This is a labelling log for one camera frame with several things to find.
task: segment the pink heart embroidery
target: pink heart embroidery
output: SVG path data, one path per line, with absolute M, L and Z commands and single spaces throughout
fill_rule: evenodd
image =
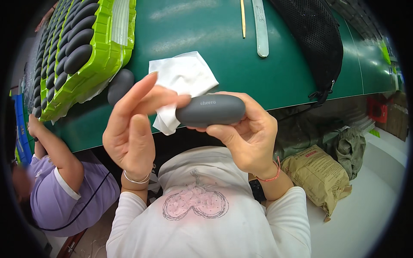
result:
M 181 220 L 190 210 L 198 216 L 216 219 L 228 212 L 228 200 L 215 190 L 207 190 L 203 186 L 188 186 L 188 190 L 169 196 L 164 203 L 164 218 Z

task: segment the hand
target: hand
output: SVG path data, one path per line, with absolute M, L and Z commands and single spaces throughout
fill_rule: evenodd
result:
M 28 116 L 28 133 L 34 138 L 36 133 L 44 127 L 43 123 L 40 122 L 33 114 Z
M 156 109 L 176 104 L 186 106 L 190 95 L 178 96 L 173 90 L 155 85 L 157 73 L 137 82 L 113 108 L 105 132 L 103 147 L 112 160 L 139 180 L 152 171 L 155 144 L 148 114 Z
M 40 28 L 42 27 L 42 25 L 47 22 L 47 20 L 52 16 L 53 12 L 55 10 L 53 8 L 51 8 L 42 18 L 42 20 L 40 21 L 40 23 L 37 25 L 36 29 L 34 30 L 34 32 L 38 32 L 40 30 Z
M 245 93 L 217 92 L 236 96 L 245 103 L 245 115 L 233 125 L 210 125 L 207 128 L 191 128 L 206 132 L 222 141 L 230 150 L 237 167 L 265 180 L 273 178 L 275 166 L 273 151 L 277 135 L 277 120 L 260 104 Z

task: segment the black hair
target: black hair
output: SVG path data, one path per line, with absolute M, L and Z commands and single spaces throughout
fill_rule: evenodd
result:
M 14 151 L 16 149 L 16 137 L 17 137 L 17 123 L 16 123 L 16 111 L 14 109 L 14 100 L 11 97 L 7 98 L 6 103 L 6 124 L 5 124 L 5 143 L 6 143 L 6 159 L 10 164 L 10 170 L 13 173 L 16 168 L 16 158 Z M 21 212 L 27 223 L 35 228 L 39 228 L 37 222 L 33 218 L 30 206 L 30 198 L 26 198 L 19 203 Z

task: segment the pink string bracelet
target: pink string bracelet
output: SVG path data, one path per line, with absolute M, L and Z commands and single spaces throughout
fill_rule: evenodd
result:
M 275 177 L 270 178 L 270 179 L 266 179 L 266 180 L 259 179 L 256 175 L 254 175 L 254 177 L 256 177 L 258 180 L 260 180 L 262 182 L 270 182 L 270 181 L 273 181 L 273 180 L 277 179 L 278 176 L 280 175 L 280 170 L 281 170 L 281 164 L 280 164 L 279 156 L 277 156 L 277 161 L 278 161 L 278 164 L 275 162 L 275 160 L 273 160 L 274 164 L 277 166 L 277 174 L 275 175 Z

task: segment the wooden stick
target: wooden stick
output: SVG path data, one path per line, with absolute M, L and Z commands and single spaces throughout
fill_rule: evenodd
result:
M 245 10 L 244 0 L 241 0 L 242 37 L 245 38 Z

